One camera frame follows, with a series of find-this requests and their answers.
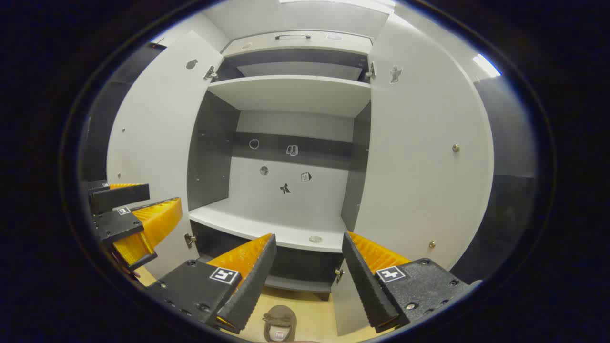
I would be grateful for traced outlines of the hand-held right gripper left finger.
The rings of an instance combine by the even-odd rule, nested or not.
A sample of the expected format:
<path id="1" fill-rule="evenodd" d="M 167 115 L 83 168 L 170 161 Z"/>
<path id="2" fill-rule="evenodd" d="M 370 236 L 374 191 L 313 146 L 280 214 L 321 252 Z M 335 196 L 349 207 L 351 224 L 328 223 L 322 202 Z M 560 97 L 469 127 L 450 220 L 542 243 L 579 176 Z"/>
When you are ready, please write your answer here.
<path id="1" fill-rule="evenodd" d="M 257 305 L 276 253 L 276 236 L 268 233 L 208 262 L 189 259 L 145 293 L 192 325 L 238 334 Z"/>

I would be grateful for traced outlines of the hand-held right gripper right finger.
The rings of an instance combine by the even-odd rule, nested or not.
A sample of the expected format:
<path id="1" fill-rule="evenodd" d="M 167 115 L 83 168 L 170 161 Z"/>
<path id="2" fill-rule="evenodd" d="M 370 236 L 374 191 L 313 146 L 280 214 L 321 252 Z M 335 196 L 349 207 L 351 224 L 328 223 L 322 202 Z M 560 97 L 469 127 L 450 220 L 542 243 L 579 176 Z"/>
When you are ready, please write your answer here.
<path id="1" fill-rule="evenodd" d="M 353 232 L 344 233 L 342 254 L 377 333 L 420 326 L 463 302 L 481 284 L 464 282 L 429 258 L 406 259 Z"/>

